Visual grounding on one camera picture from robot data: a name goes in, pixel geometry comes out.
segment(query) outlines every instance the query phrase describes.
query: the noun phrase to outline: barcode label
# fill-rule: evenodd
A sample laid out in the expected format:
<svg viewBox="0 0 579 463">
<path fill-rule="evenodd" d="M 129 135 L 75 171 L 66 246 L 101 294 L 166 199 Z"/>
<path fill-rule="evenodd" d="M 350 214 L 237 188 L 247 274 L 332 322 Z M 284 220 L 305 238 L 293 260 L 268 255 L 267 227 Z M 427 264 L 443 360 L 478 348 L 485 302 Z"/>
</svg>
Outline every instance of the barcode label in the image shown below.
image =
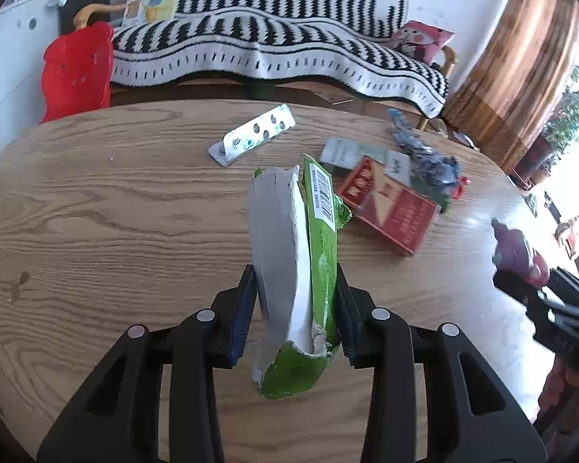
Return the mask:
<svg viewBox="0 0 579 463">
<path fill-rule="evenodd" d="M 335 232 L 335 214 L 332 205 L 332 183 L 328 174 L 316 164 L 309 164 L 313 212 Z"/>
</svg>

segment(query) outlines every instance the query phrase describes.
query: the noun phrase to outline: red chair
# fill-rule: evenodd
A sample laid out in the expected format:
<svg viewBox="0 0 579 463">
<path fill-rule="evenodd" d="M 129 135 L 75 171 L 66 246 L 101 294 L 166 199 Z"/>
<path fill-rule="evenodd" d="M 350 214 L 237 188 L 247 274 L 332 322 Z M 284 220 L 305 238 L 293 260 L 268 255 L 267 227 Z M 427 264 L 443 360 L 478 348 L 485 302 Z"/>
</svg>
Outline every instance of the red chair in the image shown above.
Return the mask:
<svg viewBox="0 0 579 463">
<path fill-rule="evenodd" d="M 44 54 L 43 122 L 108 108 L 113 68 L 113 28 L 95 22 L 54 40 Z"/>
</svg>

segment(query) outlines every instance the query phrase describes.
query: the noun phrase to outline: brown curtain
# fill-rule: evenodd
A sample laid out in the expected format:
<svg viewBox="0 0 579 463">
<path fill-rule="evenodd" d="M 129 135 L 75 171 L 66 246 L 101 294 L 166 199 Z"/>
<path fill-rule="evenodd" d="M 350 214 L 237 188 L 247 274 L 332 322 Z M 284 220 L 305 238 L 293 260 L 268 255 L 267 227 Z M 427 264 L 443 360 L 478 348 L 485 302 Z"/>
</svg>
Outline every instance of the brown curtain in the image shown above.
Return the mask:
<svg viewBox="0 0 579 463">
<path fill-rule="evenodd" d="M 579 43 L 576 0 L 509 0 L 443 115 L 509 173 L 559 102 Z"/>
</svg>

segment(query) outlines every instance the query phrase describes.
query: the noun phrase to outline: round table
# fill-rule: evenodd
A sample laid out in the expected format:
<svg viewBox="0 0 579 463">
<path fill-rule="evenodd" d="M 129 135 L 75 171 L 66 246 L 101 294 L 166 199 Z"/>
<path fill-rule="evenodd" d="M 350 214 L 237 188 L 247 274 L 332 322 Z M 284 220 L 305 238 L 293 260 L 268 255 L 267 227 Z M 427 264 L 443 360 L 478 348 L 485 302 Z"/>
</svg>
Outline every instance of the round table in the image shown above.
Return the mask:
<svg viewBox="0 0 579 463">
<path fill-rule="evenodd" d="M 26 130 L 0 156 L 0 416 L 35 455 L 51 423 L 133 323 L 173 326 L 234 287 L 251 249 L 246 190 L 257 167 L 289 168 L 333 136 L 393 147 L 390 123 L 291 105 L 296 127 L 227 168 L 207 148 L 274 103 L 192 100 L 122 106 Z M 472 180 L 414 257 L 367 225 L 341 230 L 348 282 L 409 323 L 454 321 L 528 414 L 551 355 L 532 341 L 524 308 L 494 289 L 491 217 L 532 229 L 502 171 L 479 152 L 422 134 Z M 372 373 L 342 353 L 308 392 L 259 397 L 251 383 L 256 307 L 245 358 L 215 374 L 227 461 L 357 462 Z M 418 371 L 418 455 L 425 400 Z M 161 408 L 167 454 L 167 375 Z"/>
</svg>

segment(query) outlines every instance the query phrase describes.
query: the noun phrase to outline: person's hand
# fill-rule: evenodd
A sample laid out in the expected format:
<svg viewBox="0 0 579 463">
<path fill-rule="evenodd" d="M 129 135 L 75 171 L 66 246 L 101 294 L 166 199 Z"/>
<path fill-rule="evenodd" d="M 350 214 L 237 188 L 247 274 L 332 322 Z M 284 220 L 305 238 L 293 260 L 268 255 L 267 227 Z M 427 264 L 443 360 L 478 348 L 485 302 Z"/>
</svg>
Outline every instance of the person's hand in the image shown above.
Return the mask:
<svg viewBox="0 0 579 463">
<path fill-rule="evenodd" d="M 557 406 L 566 385 L 579 388 L 579 374 L 568 367 L 561 358 L 556 357 L 553 368 L 545 380 L 543 391 L 538 397 L 541 413 Z"/>
</svg>

